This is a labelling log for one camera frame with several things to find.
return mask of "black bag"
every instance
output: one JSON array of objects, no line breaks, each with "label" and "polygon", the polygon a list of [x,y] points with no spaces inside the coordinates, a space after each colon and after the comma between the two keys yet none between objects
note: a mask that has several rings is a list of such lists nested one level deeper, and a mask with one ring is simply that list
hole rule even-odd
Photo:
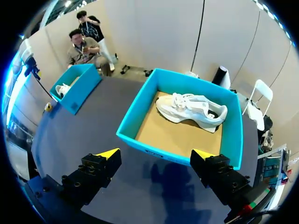
[{"label": "black bag", "polygon": [[270,130],[270,128],[272,128],[273,126],[273,121],[271,120],[271,118],[267,115],[264,116],[263,118],[263,122],[264,122],[264,126],[265,126],[265,129],[263,131],[260,131],[258,130],[257,131],[257,137],[258,137],[258,142],[261,142],[261,139],[262,139],[262,135]]}]

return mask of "white shoe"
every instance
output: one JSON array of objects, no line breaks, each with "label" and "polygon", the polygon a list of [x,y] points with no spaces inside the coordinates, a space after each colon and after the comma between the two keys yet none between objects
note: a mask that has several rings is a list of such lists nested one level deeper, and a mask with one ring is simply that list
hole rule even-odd
[{"label": "white shoe", "polygon": [[63,98],[66,95],[66,93],[70,90],[70,88],[71,88],[70,86],[68,86],[64,83],[63,83],[63,85],[55,86],[55,90],[61,98]]},{"label": "white shoe", "polygon": [[220,106],[205,96],[177,94],[162,96],[156,101],[158,111],[168,120],[179,123],[194,120],[202,129],[214,133],[228,113],[225,105]]},{"label": "white shoe", "polygon": [[110,65],[110,71],[114,71],[115,70],[114,64],[113,63],[109,63],[109,65]]}]

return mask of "box label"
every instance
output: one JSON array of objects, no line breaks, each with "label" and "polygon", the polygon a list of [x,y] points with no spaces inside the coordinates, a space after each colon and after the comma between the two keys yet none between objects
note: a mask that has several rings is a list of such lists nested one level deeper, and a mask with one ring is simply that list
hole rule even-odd
[{"label": "box label", "polygon": [[157,156],[157,157],[161,157],[161,158],[163,158],[163,156],[162,155],[159,155],[159,154],[157,154],[157,153],[153,153],[153,152],[151,152],[151,151],[149,151],[149,150],[145,150],[147,153],[149,153],[149,154],[152,154],[152,155],[155,155],[155,156]]}]

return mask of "gray table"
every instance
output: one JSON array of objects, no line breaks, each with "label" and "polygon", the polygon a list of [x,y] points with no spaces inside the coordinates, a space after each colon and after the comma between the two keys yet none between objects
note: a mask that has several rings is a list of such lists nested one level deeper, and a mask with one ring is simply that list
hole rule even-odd
[{"label": "gray table", "polygon": [[[122,165],[107,189],[82,211],[114,224],[223,223],[230,211],[205,189],[191,167],[128,147],[116,130],[143,83],[107,77],[76,116],[60,105],[45,112],[32,152],[41,176],[61,183],[88,153],[121,149]],[[240,172],[253,183],[257,164],[256,125],[243,117],[244,147]]]}]

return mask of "blue box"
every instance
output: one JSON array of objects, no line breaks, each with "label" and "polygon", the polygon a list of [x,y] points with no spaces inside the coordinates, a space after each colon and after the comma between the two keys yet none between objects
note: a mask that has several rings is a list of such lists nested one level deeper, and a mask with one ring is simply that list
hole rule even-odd
[{"label": "blue box", "polygon": [[190,165],[190,158],[188,157],[166,152],[135,140],[157,91],[168,94],[176,92],[204,95],[219,105],[226,105],[228,114],[222,124],[220,153],[230,159],[230,164],[234,166],[235,170],[240,169],[243,150],[243,125],[237,95],[211,82],[180,73],[162,69],[155,69],[152,72],[122,120],[116,132],[118,137],[133,148],[163,157],[166,160]]},{"label": "blue box", "polygon": [[[55,86],[63,85],[63,83],[70,86],[77,77],[79,79],[71,86],[67,94],[60,98]],[[50,93],[65,109],[75,115],[101,80],[93,64],[73,65],[57,80],[50,89]]]}]

